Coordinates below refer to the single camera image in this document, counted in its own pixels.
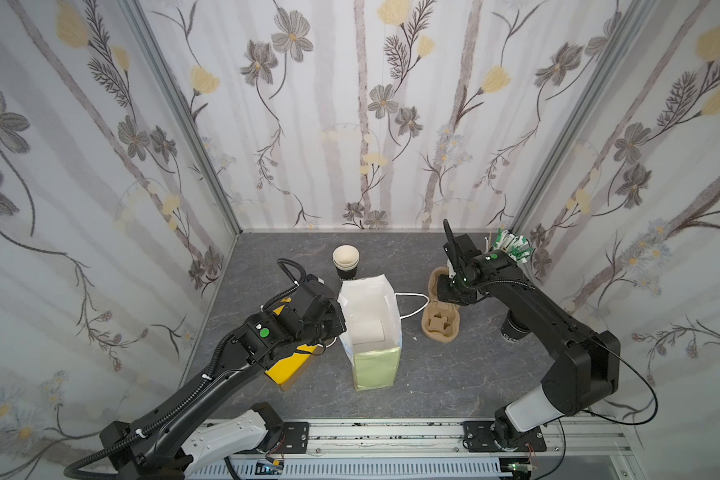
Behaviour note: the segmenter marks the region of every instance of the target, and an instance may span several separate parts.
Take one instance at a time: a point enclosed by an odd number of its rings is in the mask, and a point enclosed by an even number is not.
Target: metal corner post
[[[518,214],[512,223],[512,231],[519,231],[529,227],[526,223],[530,219],[533,209],[537,206],[541,195],[557,171],[557,167],[594,110],[597,101],[600,100],[600,96],[605,91],[619,63],[629,52],[633,41],[640,32],[640,28],[648,19],[655,4],[656,0],[633,0],[626,10],[624,18],[616,27],[613,38],[603,52],[603,58],[596,64],[592,78],[586,84],[584,92],[576,102],[563,130],[550,149],[546,161],[541,165],[537,177],[531,183],[528,195],[520,205]]]
[[[216,172],[213,170],[213,164],[211,159],[208,157],[208,153],[202,147],[202,140],[200,134],[195,128],[195,122],[192,120],[192,114],[189,107],[186,105],[186,101],[182,96],[181,90],[174,81],[173,75],[168,70],[168,63],[166,63],[163,53],[157,44],[155,35],[150,28],[150,24],[146,20],[144,10],[139,4],[139,0],[117,0],[120,5],[120,9],[125,14],[126,21],[130,30],[136,37],[136,41],[141,46],[141,51],[146,57],[147,63],[150,66],[155,79],[157,80],[160,90],[163,92],[166,102],[169,108],[173,111],[176,120],[181,126],[184,137],[187,139],[190,145],[190,149],[198,160],[197,163],[202,171],[202,176],[206,179],[208,187],[211,190],[216,204],[222,211],[222,215],[230,228],[231,232],[235,237],[242,233],[240,223],[235,217],[232,206],[227,200],[226,192],[219,182],[219,178],[216,176]]]

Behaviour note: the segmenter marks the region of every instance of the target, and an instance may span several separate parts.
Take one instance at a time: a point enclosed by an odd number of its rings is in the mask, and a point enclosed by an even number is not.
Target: white paper bag
[[[342,282],[338,303],[342,306],[347,331],[339,336],[352,364],[355,389],[391,386],[397,375],[403,344],[397,293],[384,275]],[[420,312],[416,310],[407,318]]]

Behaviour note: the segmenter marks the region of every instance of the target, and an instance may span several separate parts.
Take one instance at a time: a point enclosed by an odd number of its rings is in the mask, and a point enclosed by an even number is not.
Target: white arm segment
[[[227,422],[200,427],[181,446],[185,454],[194,457],[184,475],[189,477],[202,467],[241,450],[253,450],[266,434],[264,419],[253,410]]]
[[[547,400],[541,385],[507,405],[506,412],[518,432],[527,432],[563,416]]]

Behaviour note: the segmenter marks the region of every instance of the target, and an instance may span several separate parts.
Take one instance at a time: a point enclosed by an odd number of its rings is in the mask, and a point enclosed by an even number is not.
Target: green paper bag bottom
[[[394,384],[400,363],[400,347],[355,353],[353,359],[355,389],[358,391],[383,389]]]

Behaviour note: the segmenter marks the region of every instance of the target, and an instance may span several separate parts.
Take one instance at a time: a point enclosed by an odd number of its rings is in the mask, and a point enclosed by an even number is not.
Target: black paper cup
[[[354,280],[358,272],[360,252],[352,245],[341,245],[333,251],[333,264],[342,280]]]

